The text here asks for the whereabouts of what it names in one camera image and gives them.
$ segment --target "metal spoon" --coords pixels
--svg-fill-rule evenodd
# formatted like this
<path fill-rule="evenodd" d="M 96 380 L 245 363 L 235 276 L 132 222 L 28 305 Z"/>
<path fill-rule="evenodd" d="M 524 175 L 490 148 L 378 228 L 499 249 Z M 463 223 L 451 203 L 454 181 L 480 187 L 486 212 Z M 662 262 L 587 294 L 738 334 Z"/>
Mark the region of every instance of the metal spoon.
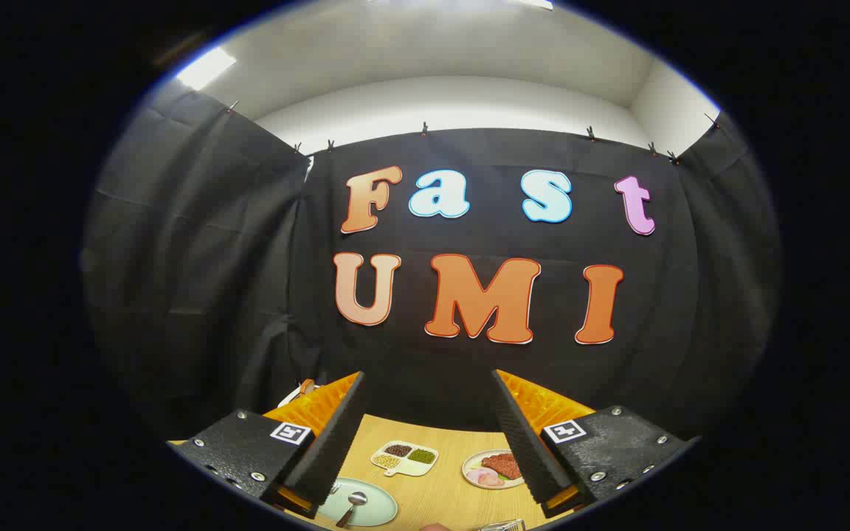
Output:
<path fill-rule="evenodd" d="M 355 510 L 356 505 L 367 503 L 367 497 L 365 497 L 365 494 L 360 491 L 350 494 L 350 496 L 347 497 L 347 500 L 350 500 L 352 505 L 348 508 L 347 512 L 343 514 L 343 518 L 340 518 L 340 520 L 336 523 L 337 527 L 345 527 L 345 525 L 347 525 L 347 522 L 350 521 L 350 517 L 353 516 L 353 510 Z"/>

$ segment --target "steak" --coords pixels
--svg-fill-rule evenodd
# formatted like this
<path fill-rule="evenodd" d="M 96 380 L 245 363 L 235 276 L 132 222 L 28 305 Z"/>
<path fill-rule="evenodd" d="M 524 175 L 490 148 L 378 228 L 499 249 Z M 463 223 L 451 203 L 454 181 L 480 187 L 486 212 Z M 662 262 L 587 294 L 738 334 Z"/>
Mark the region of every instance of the steak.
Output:
<path fill-rule="evenodd" d="M 496 456 L 485 457 L 481 460 L 481 466 L 491 468 L 507 479 L 516 479 L 521 475 L 513 454 L 497 454 Z"/>

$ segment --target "white wall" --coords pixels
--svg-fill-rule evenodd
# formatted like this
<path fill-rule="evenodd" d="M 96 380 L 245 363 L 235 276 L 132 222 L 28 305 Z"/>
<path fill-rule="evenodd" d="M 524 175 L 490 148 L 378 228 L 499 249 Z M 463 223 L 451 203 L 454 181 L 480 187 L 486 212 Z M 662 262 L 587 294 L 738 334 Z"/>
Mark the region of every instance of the white wall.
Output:
<path fill-rule="evenodd" d="M 400 133 L 452 128 L 526 128 L 586 134 L 648 148 L 628 108 L 565 88 L 498 77 L 411 77 L 372 83 L 281 108 L 256 120 L 300 152 Z"/>
<path fill-rule="evenodd" d="M 640 93 L 632 102 L 632 114 L 654 141 L 659 153 L 668 149 L 680 155 L 711 127 L 719 108 L 691 81 L 667 63 L 655 60 Z"/>

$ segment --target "black backdrop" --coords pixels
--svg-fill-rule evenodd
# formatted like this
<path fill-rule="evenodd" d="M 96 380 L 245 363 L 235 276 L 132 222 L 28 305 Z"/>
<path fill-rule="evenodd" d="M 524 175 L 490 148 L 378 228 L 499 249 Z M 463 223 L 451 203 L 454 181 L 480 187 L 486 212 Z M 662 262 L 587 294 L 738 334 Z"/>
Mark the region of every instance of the black backdrop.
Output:
<path fill-rule="evenodd" d="M 588 406 L 633 407 L 692 437 L 742 388 L 775 313 L 778 235 L 769 194 L 728 117 L 674 165 L 647 149 L 550 131 L 458 130 L 335 147 L 308 161 L 209 97 L 166 85 L 115 147 L 91 203 L 82 253 L 108 365 L 163 437 L 188 437 L 230 409 L 267 410 L 304 378 L 364 370 L 371 414 L 495 431 L 488 371 L 499 367 Z M 342 235 L 345 181 L 398 165 L 369 231 Z M 468 179 L 461 218 L 418 218 L 415 179 Z M 531 169 L 570 178 L 562 223 L 523 214 Z M 649 236 L 628 226 L 613 184 L 651 192 Z M 334 253 L 401 256 L 391 314 L 375 327 L 334 306 Z M 507 258 L 542 268 L 526 345 L 429 336 L 432 256 L 461 253 L 484 286 Z M 624 271 L 603 345 L 579 345 L 583 270 Z"/>
<path fill-rule="evenodd" d="M 327 379 L 357 369 L 374 383 L 369 413 L 468 430 L 497 430 L 487 404 L 493 367 L 544 384 L 593 407 L 622 403 L 690 437 L 709 427 L 742 388 L 775 315 L 779 242 L 763 175 L 728 117 L 674 165 L 620 142 L 523 130 L 435 131 L 335 147 L 316 155 L 294 230 L 292 310 L 324 346 Z M 378 224 L 342 235 L 347 179 L 398 165 Z M 461 218 L 419 218 L 408 208 L 425 172 L 466 177 L 470 208 Z M 531 169 L 563 172 L 573 211 L 562 223 L 523 214 L 520 178 Z M 613 184 L 635 176 L 651 193 L 654 233 L 629 228 Z M 334 253 L 364 257 L 356 299 L 372 305 L 377 253 L 397 254 L 392 308 L 374 327 L 349 322 L 334 305 Z M 432 256 L 460 253 L 487 286 L 507 258 L 540 263 L 526 345 L 429 336 L 438 276 Z M 587 266 L 623 269 L 603 345 L 579 345 Z"/>
<path fill-rule="evenodd" d="M 109 155 L 81 254 L 109 369 L 163 437 L 297 385 L 287 248 L 307 158 L 178 83 Z"/>

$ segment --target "curtain clip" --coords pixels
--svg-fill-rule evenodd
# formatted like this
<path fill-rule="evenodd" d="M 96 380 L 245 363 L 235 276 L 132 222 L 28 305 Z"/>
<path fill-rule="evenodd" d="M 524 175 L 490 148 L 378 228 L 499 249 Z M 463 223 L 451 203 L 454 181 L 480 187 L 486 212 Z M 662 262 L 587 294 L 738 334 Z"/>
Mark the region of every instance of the curtain clip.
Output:
<path fill-rule="evenodd" d="M 714 120 L 714 119 L 713 119 L 713 118 L 711 118 L 711 117 L 708 117 L 708 120 L 710 120 L 710 121 L 711 121 L 711 124 L 713 124 L 713 125 L 714 125 L 714 128 L 718 128 L 718 130 L 719 130 L 719 124 L 717 123 L 717 121 L 716 121 L 716 120 Z"/>

